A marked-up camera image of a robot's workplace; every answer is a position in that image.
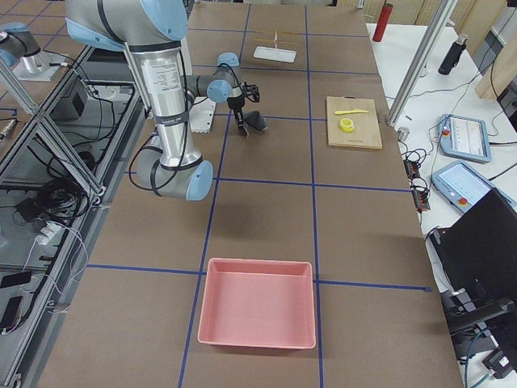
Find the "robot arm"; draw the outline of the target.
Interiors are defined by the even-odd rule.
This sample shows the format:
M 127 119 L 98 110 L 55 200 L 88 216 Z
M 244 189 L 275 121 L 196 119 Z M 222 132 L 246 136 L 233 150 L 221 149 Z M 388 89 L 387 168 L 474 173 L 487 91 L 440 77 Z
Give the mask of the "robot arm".
M 83 44 L 125 54 L 157 132 L 137 152 L 134 183 L 157 196 L 203 200 L 212 185 L 213 167 L 195 147 L 191 108 L 195 98 L 227 103 L 241 131 L 267 127 L 260 112 L 243 112 L 246 100 L 260 100 L 256 85 L 238 76 L 239 60 L 222 53 L 211 75 L 185 70 L 182 41 L 187 11 L 182 1 L 68 1 L 69 36 Z

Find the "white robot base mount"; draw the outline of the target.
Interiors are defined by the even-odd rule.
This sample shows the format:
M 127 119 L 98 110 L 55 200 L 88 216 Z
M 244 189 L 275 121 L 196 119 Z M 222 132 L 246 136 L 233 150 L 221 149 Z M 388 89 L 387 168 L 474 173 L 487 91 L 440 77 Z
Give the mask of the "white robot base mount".
M 208 97 L 196 97 L 190 110 L 189 124 L 193 133 L 210 133 L 216 104 Z

